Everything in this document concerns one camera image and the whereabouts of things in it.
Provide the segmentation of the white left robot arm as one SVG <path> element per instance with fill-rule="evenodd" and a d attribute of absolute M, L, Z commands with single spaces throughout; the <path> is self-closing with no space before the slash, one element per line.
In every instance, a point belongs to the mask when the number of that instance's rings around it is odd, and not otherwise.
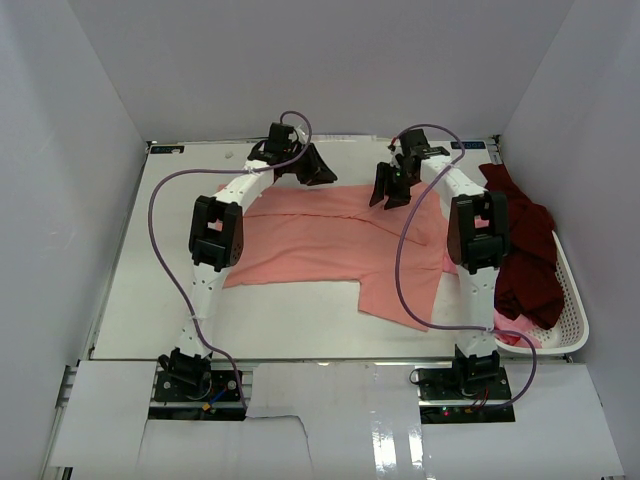
<path fill-rule="evenodd" d="M 336 174 L 322 160 L 302 127 L 273 123 L 266 139 L 254 145 L 242 169 L 193 208 L 188 249 L 192 286 L 186 295 L 189 319 L 176 348 L 188 357 L 205 358 L 212 349 L 205 333 L 215 320 L 223 285 L 244 249 L 244 215 L 279 178 L 291 174 L 304 186 L 330 184 Z"/>

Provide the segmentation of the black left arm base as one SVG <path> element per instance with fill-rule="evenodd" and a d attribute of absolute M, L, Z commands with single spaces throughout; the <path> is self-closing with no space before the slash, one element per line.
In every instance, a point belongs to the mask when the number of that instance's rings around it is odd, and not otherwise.
<path fill-rule="evenodd" d="M 148 411 L 150 420 L 235 421 L 246 418 L 244 372 L 217 368 L 211 357 L 179 349 L 158 357 Z"/>

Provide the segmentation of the salmon pink t shirt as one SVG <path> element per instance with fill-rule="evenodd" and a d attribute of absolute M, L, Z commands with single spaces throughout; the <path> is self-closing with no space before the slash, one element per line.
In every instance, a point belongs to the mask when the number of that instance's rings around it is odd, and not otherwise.
<path fill-rule="evenodd" d="M 410 211 L 370 207 L 366 185 L 271 187 L 244 215 L 244 250 L 225 285 L 357 282 L 359 311 L 422 330 L 409 314 L 431 320 L 448 222 L 430 192 L 410 223 L 396 283 L 396 251 Z"/>

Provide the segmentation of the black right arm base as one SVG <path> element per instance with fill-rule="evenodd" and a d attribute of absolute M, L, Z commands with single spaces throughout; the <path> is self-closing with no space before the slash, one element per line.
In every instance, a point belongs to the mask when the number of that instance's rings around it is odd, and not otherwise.
<path fill-rule="evenodd" d="M 416 368 L 409 382 L 418 389 L 424 425 L 513 423 L 512 397 L 500 355 L 465 356 L 455 351 L 446 368 Z"/>

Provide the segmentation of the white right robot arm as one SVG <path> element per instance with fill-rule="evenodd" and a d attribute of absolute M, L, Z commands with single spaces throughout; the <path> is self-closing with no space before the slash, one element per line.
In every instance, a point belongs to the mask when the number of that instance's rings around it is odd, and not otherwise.
<path fill-rule="evenodd" d="M 400 282 L 401 254 L 409 226 L 417 208 L 431 191 L 449 207 L 446 249 L 456 267 L 460 283 L 462 324 L 429 324 L 414 313 L 409 316 L 421 325 L 441 331 L 454 331 L 457 369 L 451 374 L 453 390 L 472 399 L 488 385 L 487 375 L 499 369 L 500 360 L 494 338 L 494 295 L 499 269 L 510 249 L 508 202 L 501 192 L 490 192 L 478 185 L 457 164 L 465 155 L 464 143 L 454 142 L 460 153 L 450 155 L 433 147 L 425 135 L 426 123 L 402 130 L 390 142 L 391 160 L 376 166 L 371 207 L 382 202 L 386 210 L 406 206 L 411 188 L 420 182 L 426 188 L 414 204 L 396 251 L 395 282 Z"/>

